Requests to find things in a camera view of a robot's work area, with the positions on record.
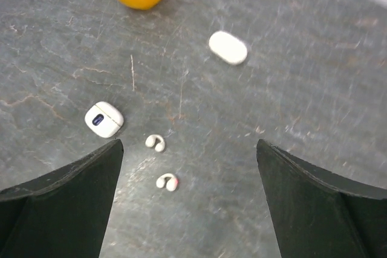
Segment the white earbud charging case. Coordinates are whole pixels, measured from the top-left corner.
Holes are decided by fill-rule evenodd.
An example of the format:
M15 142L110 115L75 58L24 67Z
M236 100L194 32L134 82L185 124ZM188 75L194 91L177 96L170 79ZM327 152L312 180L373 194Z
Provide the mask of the white earbud charging case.
M111 138L124 124L124 117L108 102L97 102L85 114L86 125L98 136Z

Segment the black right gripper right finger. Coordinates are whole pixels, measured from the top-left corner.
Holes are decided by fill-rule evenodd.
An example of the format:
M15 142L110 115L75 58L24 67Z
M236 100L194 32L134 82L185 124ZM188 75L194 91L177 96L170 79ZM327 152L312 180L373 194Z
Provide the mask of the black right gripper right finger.
M259 174L282 257L386 257L386 190L260 139Z

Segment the white oval case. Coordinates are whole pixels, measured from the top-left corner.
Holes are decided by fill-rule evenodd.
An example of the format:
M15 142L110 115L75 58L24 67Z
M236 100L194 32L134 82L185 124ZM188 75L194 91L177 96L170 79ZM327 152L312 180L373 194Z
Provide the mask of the white oval case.
M248 55L246 44L226 31L214 32L208 44L211 52L229 65L242 64Z

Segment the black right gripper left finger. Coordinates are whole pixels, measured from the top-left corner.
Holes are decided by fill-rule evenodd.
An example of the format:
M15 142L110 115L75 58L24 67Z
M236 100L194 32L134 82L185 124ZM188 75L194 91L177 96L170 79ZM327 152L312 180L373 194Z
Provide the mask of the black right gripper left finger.
M99 257L123 161L112 140L1 190L1 257Z

